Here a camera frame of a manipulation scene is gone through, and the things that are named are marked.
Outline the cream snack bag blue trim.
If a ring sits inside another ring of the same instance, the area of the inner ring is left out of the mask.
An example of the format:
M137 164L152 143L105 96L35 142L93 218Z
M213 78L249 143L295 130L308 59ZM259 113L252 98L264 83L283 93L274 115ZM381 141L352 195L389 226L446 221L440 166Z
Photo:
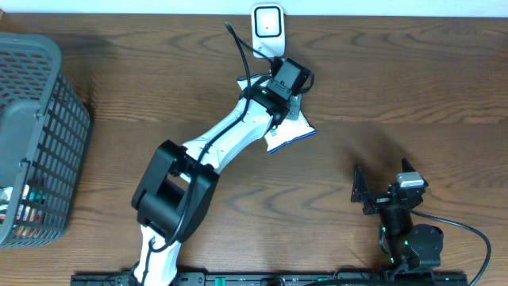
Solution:
M246 115L228 132L225 142L228 144L228 150L236 156L248 145L263 137L267 143L267 153L272 154L315 133L316 129L310 125L301 111L297 121L284 118L276 125L275 116L270 115L266 107L251 99Z

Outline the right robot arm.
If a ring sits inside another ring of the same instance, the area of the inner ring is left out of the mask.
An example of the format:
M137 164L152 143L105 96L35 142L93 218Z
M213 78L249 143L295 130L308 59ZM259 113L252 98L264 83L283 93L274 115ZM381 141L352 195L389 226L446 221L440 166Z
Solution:
M423 202L427 187L427 181L406 158L402 159L402 171L385 192L370 191L360 166L354 167L351 201L362 203L365 215L380 217L379 244L397 271L427 272L441 265L442 230L428 224L415 225L410 214Z

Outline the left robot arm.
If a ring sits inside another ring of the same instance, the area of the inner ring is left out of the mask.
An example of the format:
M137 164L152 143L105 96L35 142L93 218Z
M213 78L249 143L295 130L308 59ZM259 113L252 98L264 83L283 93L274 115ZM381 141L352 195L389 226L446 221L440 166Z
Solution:
M243 149L264 139L273 154L316 133L300 110L314 84L313 72L276 57L268 74L247 76L233 111L183 145L167 140L154 152L131 205L143 238L131 285L169 285L176 277L181 245L209 209L221 171Z

